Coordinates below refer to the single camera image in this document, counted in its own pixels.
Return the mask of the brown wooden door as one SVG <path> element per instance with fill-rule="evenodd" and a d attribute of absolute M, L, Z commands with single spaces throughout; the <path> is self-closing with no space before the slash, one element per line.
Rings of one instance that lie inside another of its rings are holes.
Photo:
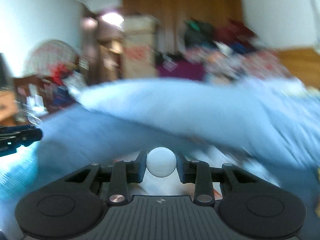
<path fill-rule="evenodd" d="M 120 27 L 106 22 L 104 16 L 82 6 L 81 59 L 85 64 L 85 77 L 89 85 L 121 78 L 123 32 Z"/>

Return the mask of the wooden headboard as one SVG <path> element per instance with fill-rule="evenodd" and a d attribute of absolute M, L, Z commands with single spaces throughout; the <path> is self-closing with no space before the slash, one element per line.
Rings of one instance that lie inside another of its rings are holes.
<path fill-rule="evenodd" d="M 319 89 L 320 57 L 312 48 L 291 48 L 279 50 L 281 63 L 304 85 Z"/>

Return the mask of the red dotted pillow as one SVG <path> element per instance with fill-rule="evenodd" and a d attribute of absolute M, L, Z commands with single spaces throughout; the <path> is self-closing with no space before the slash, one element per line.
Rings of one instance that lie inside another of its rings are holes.
<path fill-rule="evenodd" d="M 225 77 L 231 81 L 241 80 L 244 77 L 265 80 L 292 76 L 278 59 L 277 53 L 268 49 L 231 56 L 215 53 L 206 61 L 204 68 L 207 73 L 213 76 Z"/>

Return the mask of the light blue duvet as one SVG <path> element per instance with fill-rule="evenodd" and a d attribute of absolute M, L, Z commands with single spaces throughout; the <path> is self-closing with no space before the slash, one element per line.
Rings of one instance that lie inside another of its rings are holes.
<path fill-rule="evenodd" d="M 41 129 L 40 142 L 1 158 L 1 199 L 91 162 L 159 146 L 206 161 L 229 153 L 246 170 L 291 191 L 319 189 L 319 93 L 296 78 L 105 83 L 83 90 Z"/>

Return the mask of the white round bottle cap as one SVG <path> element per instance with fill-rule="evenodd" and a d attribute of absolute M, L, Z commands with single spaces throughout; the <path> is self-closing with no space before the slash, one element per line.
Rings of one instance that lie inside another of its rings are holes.
<path fill-rule="evenodd" d="M 147 154 L 146 167 L 157 178 L 170 176 L 176 169 L 176 155 L 166 147 L 157 147 Z"/>

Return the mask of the red printed cardboard box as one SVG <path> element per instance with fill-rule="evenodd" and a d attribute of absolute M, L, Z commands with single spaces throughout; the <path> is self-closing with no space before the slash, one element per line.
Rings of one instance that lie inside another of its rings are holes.
<path fill-rule="evenodd" d="M 123 78 L 156 77 L 157 20 L 151 15 L 131 15 L 123 22 Z"/>

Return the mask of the dark red clothes pile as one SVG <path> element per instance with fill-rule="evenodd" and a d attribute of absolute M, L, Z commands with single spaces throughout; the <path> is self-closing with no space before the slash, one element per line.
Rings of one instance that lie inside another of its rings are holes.
<path fill-rule="evenodd" d="M 226 26 L 217 28 L 214 34 L 215 41 L 226 45 L 239 43 L 243 46 L 251 46 L 250 41 L 255 37 L 256 34 L 241 21 L 231 19 Z"/>

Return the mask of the striped fabric chair back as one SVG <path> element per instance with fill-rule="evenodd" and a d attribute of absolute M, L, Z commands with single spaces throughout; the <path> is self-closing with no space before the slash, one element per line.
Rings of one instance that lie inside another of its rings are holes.
<path fill-rule="evenodd" d="M 28 54 L 23 65 L 22 76 L 50 76 L 60 63 L 74 63 L 78 53 L 61 40 L 45 40 Z"/>

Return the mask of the black plastic bag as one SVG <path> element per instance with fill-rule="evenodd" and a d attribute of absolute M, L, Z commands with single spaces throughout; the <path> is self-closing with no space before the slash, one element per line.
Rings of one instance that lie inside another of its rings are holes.
<path fill-rule="evenodd" d="M 207 22 L 198 20 L 185 21 L 184 45 L 186 48 L 193 46 L 211 46 L 214 36 L 214 27 Z"/>

